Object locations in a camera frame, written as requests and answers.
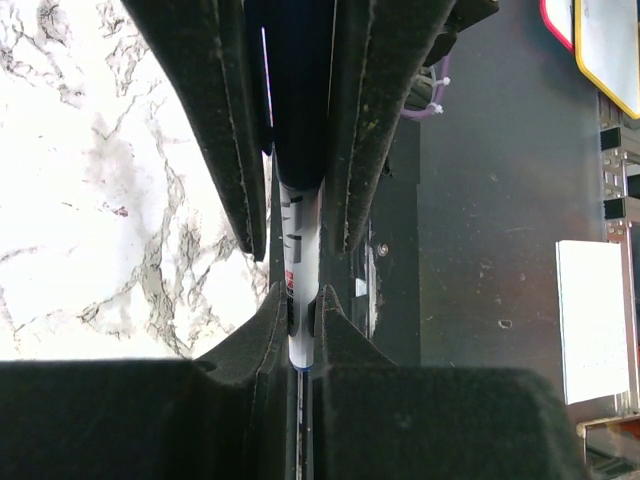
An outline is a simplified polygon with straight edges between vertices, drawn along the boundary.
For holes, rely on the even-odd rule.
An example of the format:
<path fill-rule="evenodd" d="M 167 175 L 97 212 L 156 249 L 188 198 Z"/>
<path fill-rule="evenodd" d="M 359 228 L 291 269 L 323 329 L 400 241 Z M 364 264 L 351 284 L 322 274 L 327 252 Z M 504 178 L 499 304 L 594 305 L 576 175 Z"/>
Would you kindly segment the white blue whiteboard marker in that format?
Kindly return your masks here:
<path fill-rule="evenodd" d="M 307 371 L 314 363 L 334 4 L 247 1 L 244 7 L 261 143 L 279 186 L 289 359 Z"/>

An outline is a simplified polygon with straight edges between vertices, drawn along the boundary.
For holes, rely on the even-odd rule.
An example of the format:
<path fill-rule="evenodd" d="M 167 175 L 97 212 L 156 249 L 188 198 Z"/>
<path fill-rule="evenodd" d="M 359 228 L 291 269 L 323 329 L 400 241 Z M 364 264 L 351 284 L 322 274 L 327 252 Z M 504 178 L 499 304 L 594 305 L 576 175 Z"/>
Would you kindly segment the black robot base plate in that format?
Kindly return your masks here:
<path fill-rule="evenodd" d="M 421 354 L 420 141 L 420 125 L 402 119 L 380 174 L 363 239 L 350 256 L 349 317 L 399 365 L 418 365 Z"/>

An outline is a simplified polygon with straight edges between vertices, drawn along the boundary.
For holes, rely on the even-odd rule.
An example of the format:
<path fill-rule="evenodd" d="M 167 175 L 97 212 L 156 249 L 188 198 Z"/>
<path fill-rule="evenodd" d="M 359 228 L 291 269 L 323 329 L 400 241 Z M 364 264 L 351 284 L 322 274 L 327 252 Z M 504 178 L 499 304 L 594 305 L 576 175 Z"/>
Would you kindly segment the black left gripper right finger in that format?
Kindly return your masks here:
<path fill-rule="evenodd" d="M 339 1 L 325 180 L 328 243 L 355 249 L 412 82 L 451 1 Z"/>

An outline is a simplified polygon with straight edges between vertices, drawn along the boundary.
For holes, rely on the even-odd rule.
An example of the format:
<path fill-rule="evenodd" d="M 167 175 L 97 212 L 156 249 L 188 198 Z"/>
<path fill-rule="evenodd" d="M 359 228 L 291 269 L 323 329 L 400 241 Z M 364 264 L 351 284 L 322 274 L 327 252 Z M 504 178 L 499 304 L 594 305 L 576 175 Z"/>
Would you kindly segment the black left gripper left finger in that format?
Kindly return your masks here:
<path fill-rule="evenodd" d="M 243 2 L 124 6 L 179 97 L 241 250 L 263 260 L 264 168 Z"/>

